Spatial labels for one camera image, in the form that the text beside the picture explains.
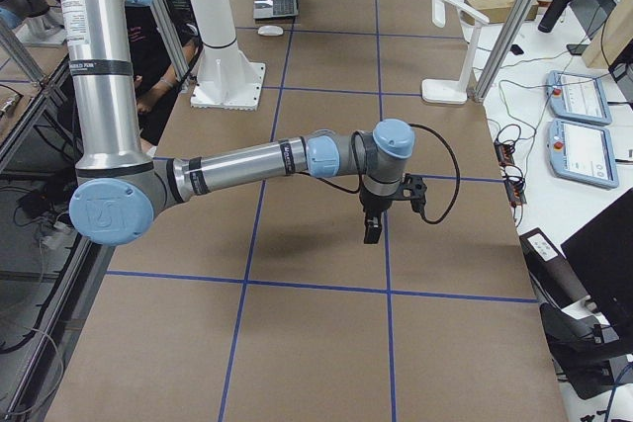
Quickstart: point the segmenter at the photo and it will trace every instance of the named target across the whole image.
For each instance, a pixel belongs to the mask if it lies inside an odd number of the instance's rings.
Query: computer mouse
[[[262,25],[257,30],[257,33],[262,37],[279,37],[284,35],[284,29],[276,25]]]

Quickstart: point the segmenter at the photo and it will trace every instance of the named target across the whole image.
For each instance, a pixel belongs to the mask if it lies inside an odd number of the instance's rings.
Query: label sticker
[[[527,240],[545,262],[551,261],[558,256],[556,249],[550,246],[550,243],[547,242],[541,234],[534,234],[533,236],[528,237]]]
[[[61,2],[63,23],[66,26],[66,39],[69,46],[90,44],[88,16],[84,0],[64,0]]]

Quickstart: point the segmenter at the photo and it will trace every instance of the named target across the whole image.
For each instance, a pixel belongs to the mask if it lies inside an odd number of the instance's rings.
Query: desk lamp
[[[479,42],[482,26],[487,25],[490,20],[481,12],[459,0],[432,0],[431,12],[433,24],[440,29],[446,25],[444,3],[453,5],[458,11],[461,10],[473,17],[475,27],[471,35],[470,44],[468,45],[466,58],[464,58],[464,65],[462,66],[462,73],[459,76],[459,80],[424,79],[421,84],[422,98],[429,103],[464,104],[468,99],[466,88],[468,87],[468,80],[470,79],[471,70],[473,69],[477,43]]]

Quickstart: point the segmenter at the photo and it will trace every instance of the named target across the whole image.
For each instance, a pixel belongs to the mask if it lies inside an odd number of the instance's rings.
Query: metal frame
[[[486,66],[482,71],[482,75],[475,87],[474,99],[477,102],[483,102],[486,95],[493,86],[493,82],[497,77],[501,65],[507,56],[507,53],[522,27],[527,12],[530,9],[532,0],[515,0],[512,10],[510,11],[501,32],[498,35],[497,42],[493,46],[493,51],[488,58]]]

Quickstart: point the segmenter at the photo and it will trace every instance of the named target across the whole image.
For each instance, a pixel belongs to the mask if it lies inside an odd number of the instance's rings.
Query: robotic arm
[[[362,175],[366,243],[378,242],[381,214],[393,200],[410,201],[421,212],[421,179],[403,179],[414,134],[398,120],[382,121],[372,132],[316,133],[212,157],[152,161],[140,150],[125,1],[61,0],[83,132],[80,186],[70,203],[81,234],[125,244],[162,211],[195,195],[306,170],[318,178]]]

